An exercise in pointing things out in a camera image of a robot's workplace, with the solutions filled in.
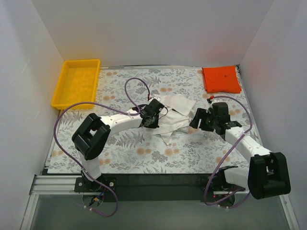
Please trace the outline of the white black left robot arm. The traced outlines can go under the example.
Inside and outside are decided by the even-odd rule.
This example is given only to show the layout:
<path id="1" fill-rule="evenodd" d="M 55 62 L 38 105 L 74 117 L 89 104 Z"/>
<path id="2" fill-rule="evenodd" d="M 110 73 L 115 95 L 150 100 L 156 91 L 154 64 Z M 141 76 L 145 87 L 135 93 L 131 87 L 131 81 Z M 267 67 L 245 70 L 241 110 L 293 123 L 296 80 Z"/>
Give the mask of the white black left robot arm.
<path id="1" fill-rule="evenodd" d="M 174 121 L 172 129 L 176 130 L 175 125 L 184 123 L 183 127 L 196 128 L 196 122 L 188 121 L 189 111 L 184 108 L 175 108 L 162 104 L 159 100 L 149 99 L 148 104 L 135 105 L 132 109 L 123 112 L 114 109 L 117 114 L 111 116 L 98 116 L 95 113 L 89 114 L 82 124 L 72 135 L 72 141 L 78 150 L 81 158 L 81 174 L 83 184 L 90 191 L 96 192 L 102 187 L 103 177 L 99 168 L 99 155 L 109 138 L 109 136 L 132 128 L 144 127 L 147 129 L 157 129 L 162 134 L 167 131 L 167 119 Z"/>

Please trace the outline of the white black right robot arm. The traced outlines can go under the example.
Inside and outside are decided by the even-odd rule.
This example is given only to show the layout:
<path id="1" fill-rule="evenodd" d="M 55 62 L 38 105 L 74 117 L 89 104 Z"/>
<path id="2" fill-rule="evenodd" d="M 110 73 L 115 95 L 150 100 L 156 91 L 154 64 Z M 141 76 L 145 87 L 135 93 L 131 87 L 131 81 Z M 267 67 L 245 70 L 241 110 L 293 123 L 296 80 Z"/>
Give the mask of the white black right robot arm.
<path id="1" fill-rule="evenodd" d="M 227 103 L 212 103 L 206 115 L 205 123 L 249 162 L 246 171 L 238 167 L 222 169 L 217 166 L 209 178 L 210 182 L 219 175 L 217 184 L 220 189 L 226 191 L 238 185 L 249 190 L 255 199 L 290 193 L 291 184 L 284 154 L 263 147 L 237 121 L 231 121 Z"/>

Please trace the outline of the white t-shirt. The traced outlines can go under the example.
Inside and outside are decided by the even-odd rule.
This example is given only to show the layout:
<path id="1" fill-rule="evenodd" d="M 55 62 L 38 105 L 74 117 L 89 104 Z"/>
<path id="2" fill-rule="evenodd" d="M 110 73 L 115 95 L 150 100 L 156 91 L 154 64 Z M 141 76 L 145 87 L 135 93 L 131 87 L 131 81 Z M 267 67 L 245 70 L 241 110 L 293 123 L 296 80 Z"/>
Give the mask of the white t-shirt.
<path id="1" fill-rule="evenodd" d="M 196 104 L 195 100 L 190 100 L 181 94 L 170 94 L 165 96 L 156 96 L 165 108 L 159 115 L 159 127 L 149 131 L 151 135 L 160 135 L 166 145 L 171 144 L 171 135 L 175 131 L 187 133 L 191 116 Z"/>

